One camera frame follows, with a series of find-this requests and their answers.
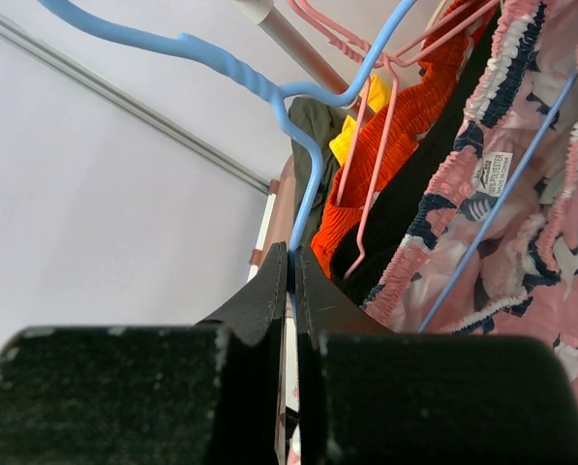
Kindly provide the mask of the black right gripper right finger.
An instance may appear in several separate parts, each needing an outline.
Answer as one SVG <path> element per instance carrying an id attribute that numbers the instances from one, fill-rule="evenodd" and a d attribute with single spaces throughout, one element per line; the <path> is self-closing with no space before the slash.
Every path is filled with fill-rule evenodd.
<path id="1" fill-rule="evenodd" d="M 543 343 L 396 334 L 311 250 L 293 265 L 303 463 L 578 464 L 578 404 Z"/>

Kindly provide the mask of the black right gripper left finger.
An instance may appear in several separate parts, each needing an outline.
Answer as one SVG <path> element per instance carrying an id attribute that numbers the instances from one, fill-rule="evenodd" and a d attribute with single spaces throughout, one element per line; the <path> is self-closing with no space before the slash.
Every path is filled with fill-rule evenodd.
<path id="1" fill-rule="evenodd" d="M 0 352 L 0 464 L 277 464 L 288 253 L 194 325 L 32 326 Z"/>

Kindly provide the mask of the black shorts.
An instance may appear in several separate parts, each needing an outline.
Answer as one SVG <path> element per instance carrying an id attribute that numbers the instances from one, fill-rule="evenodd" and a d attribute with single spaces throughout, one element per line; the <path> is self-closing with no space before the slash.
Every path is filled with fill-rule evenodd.
<path id="1" fill-rule="evenodd" d="M 328 278 L 353 303 L 361 304 L 379 282 L 417 213 L 431 176 L 450 151 L 463 119 L 465 101 L 486 66 L 499 16 L 496 9 L 459 73 L 439 118 L 426 134 L 418 137 L 417 148 L 375 194 L 370 210 L 363 209 L 362 220 L 349 230 L 334 253 Z"/>

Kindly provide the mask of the pink patterned shorts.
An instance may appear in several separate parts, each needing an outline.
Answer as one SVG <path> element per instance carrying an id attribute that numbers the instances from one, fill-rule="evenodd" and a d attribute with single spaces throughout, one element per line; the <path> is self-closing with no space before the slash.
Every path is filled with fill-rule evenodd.
<path id="1" fill-rule="evenodd" d="M 396 334 L 537 340 L 578 404 L 578 78 L 442 308 L 417 332 L 574 71 L 578 1 L 502 4 L 451 150 L 377 285 L 361 304 L 350 301 Z"/>

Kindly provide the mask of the blue hanger of olive shorts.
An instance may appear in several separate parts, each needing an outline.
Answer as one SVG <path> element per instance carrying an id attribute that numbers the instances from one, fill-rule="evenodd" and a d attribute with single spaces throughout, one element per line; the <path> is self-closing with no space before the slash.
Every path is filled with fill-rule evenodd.
<path id="1" fill-rule="evenodd" d="M 278 85 L 224 48 L 210 44 L 192 34 L 182 33 L 174 39 L 107 21 L 87 13 L 70 1 L 44 0 L 41 2 L 41 5 L 53 15 L 86 34 L 126 47 L 135 47 L 191 60 L 232 79 L 269 104 L 280 129 L 308 150 L 311 157 L 311 174 L 297 219 L 294 221 L 289 242 L 288 294 L 293 317 L 297 316 L 295 257 L 319 187 L 322 175 L 322 155 L 314 139 L 290 121 L 285 99 L 306 95 L 336 108 L 345 107 L 352 103 L 365 84 L 366 78 L 370 75 L 376 60 L 380 57 L 393 32 L 414 4 L 413 0 L 403 0 L 398 3 L 374 40 L 348 89 L 340 94 L 335 94 L 308 81 Z"/>

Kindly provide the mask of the pink hanger of black shorts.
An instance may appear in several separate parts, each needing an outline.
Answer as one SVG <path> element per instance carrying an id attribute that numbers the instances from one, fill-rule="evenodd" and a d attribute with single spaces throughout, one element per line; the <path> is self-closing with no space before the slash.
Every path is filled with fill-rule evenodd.
<path id="1" fill-rule="evenodd" d="M 348 283 L 379 278 L 452 148 L 488 58 L 482 48 L 470 56 L 454 45 L 437 50 L 421 61 L 424 77 L 398 94 L 393 109 L 389 87 L 373 77 L 368 101 L 375 117 L 361 130 L 347 118 L 329 143 L 341 168 L 311 242 L 326 276 Z"/>

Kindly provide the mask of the blue hanger of patterned shorts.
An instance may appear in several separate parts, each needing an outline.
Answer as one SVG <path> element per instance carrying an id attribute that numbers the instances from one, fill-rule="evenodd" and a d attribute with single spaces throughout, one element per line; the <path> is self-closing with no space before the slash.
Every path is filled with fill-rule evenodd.
<path id="1" fill-rule="evenodd" d="M 429 324 L 433 321 L 433 319 L 435 318 L 437 313 L 442 308 L 444 301 L 446 300 L 448 295 L 451 293 L 456 282 L 461 277 L 463 271 L 465 270 L 469 261 L 471 260 L 472 254 L 477 250 L 478 245 L 480 244 L 480 242 L 482 241 L 482 239 L 484 238 L 486 233 L 489 231 L 493 222 L 497 218 L 497 215 L 501 211 L 505 201 L 507 200 L 507 198 L 511 194 L 515 184 L 517 183 L 517 181 L 519 180 L 524 169 L 528 165 L 532 155 L 534 154 L 535 150 L 538 148 L 538 145 L 540 144 L 540 142 L 543 140 L 543 138 L 547 134 L 547 131 L 549 130 L 550 125 L 553 123 L 553 121 L 555 119 L 556 113 L 561 109 L 563 102 L 567 98 L 567 96 L 568 96 L 569 92 L 571 91 L 577 78 L 578 78 L 578 71 L 572 72 L 570 74 L 570 76 L 567 78 L 561 92 L 558 94 L 558 97 L 556 98 L 554 104 L 551 106 L 547 115 L 544 117 L 543 122 L 541 123 L 538 130 L 536 131 L 536 133 L 535 133 L 534 137 L 532 138 L 532 141 L 529 144 L 527 150 L 525 151 L 525 153 L 521 157 L 516 169 L 510 175 L 509 179 L 507 180 L 507 182 L 503 186 L 500 196 L 498 197 L 498 199 L 495 202 L 490 213 L 488 214 L 488 216 L 484 220 L 481 229 L 479 230 L 478 234 L 473 239 L 472 243 L 468 247 L 464 256 L 458 262 L 456 268 L 454 269 L 454 271 L 452 272 L 452 274 L 450 276 L 449 281 L 445 284 L 445 286 L 441 290 L 440 295 L 435 300 L 433 307 L 431 308 L 431 310 L 428 312 L 428 314 L 424 318 L 421 326 L 419 327 L 419 329 L 417 331 L 418 333 L 423 333 L 426 331 Z"/>

